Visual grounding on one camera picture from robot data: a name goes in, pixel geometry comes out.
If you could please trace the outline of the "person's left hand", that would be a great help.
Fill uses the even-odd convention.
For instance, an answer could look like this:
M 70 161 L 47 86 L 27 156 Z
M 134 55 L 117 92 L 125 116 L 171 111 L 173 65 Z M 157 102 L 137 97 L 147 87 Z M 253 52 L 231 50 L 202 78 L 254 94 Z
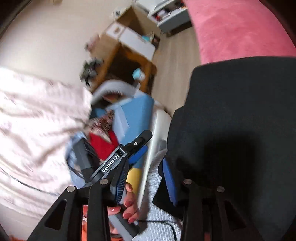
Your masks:
M 130 183 L 126 183 L 125 185 L 126 196 L 123 199 L 123 206 L 125 207 L 125 211 L 122 216 L 124 220 L 127 220 L 128 223 L 133 223 L 139 218 L 139 209 L 136 202 L 135 193 L 133 192 L 133 187 Z M 120 212 L 121 207 L 108 207 L 108 216 L 112 216 L 118 214 Z M 110 233 L 113 235 L 119 234 L 118 230 L 113 227 L 111 223 L 109 223 Z

